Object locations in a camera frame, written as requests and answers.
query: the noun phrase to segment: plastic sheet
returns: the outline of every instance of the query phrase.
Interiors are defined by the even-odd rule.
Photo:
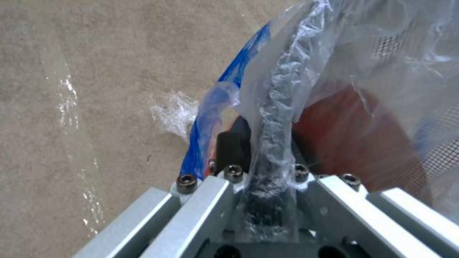
[[[314,173],[352,173],[370,191],[401,187],[457,217],[445,203],[457,196],[447,181],[458,178],[458,8],[452,0],[318,0],[288,9],[254,35],[221,79],[240,87],[236,98],[204,101],[195,121],[207,113],[214,115],[207,122],[217,121],[222,108],[234,106],[249,122],[245,240],[295,239],[286,184],[292,130]],[[202,176],[215,134],[202,126],[193,128],[182,172]],[[198,142],[205,144],[196,152]]]
[[[191,125],[198,113],[198,101],[181,91],[170,91],[153,98],[152,103],[151,115],[160,128],[180,136],[188,143]]]

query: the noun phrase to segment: plastic wrap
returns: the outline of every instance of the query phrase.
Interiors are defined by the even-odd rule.
[[[400,187],[455,220],[447,206],[457,207],[458,192],[458,6],[317,0],[290,8],[220,79],[236,86],[234,98],[201,103],[182,172],[202,175],[215,132],[201,128],[216,128],[233,106],[252,132],[240,240],[295,240],[292,132],[313,173],[352,173],[370,191]]]
[[[198,101],[179,91],[159,95],[150,107],[153,120],[161,129],[180,136],[188,143],[191,125],[198,113]]]

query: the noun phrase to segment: metal plate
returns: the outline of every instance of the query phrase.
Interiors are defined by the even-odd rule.
[[[208,176],[141,257],[193,257],[204,241],[221,235],[233,209],[230,182]]]
[[[459,257],[459,227],[399,188],[367,199],[443,257]]]
[[[134,257],[179,209],[179,199],[150,188],[74,257]]]

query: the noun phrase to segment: black hole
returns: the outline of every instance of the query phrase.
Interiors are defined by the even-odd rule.
[[[331,246],[324,246],[319,249],[319,258],[346,258],[346,255],[343,254],[338,248]]]
[[[191,181],[193,181],[193,177],[190,175],[184,175],[181,177],[181,179],[184,183],[190,183]]]
[[[302,171],[302,172],[303,172],[303,171],[306,171],[306,167],[303,166],[303,165],[301,165],[301,164],[296,164],[296,165],[295,165],[295,170],[296,170],[296,171]]]
[[[234,246],[222,246],[215,252],[214,258],[241,258],[241,253]]]
[[[357,181],[357,179],[353,175],[344,175],[344,179],[351,182]]]

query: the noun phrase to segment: gray floor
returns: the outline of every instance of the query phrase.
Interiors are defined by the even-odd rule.
[[[186,144],[151,118],[200,99],[258,28],[295,1],[1,0],[0,253],[75,253]]]

